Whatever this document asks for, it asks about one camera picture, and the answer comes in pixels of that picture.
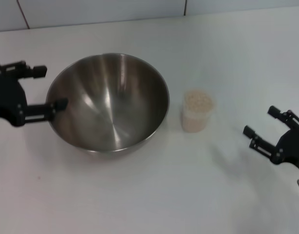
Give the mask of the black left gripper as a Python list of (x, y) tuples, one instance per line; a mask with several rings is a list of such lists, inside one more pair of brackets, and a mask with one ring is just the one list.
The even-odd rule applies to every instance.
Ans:
[(27, 105), (25, 92), (18, 79), (44, 78), (46, 73), (46, 66), (31, 68), (25, 61), (0, 65), (0, 118), (14, 127), (21, 127), (26, 123), (52, 121), (56, 114), (64, 111), (68, 105), (67, 98)]

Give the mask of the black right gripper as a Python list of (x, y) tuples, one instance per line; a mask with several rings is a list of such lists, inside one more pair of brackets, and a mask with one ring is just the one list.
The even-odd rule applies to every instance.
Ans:
[(290, 130), (281, 136), (274, 146), (246, 125), (243, 134), (250, 139), (249, 147), (267, 157), (272, 163), (290, 163), (299, 169), (299, 117), (291, 110), (281, 112), (275, 106), (270, 106), (267, 113), (284, 123)]

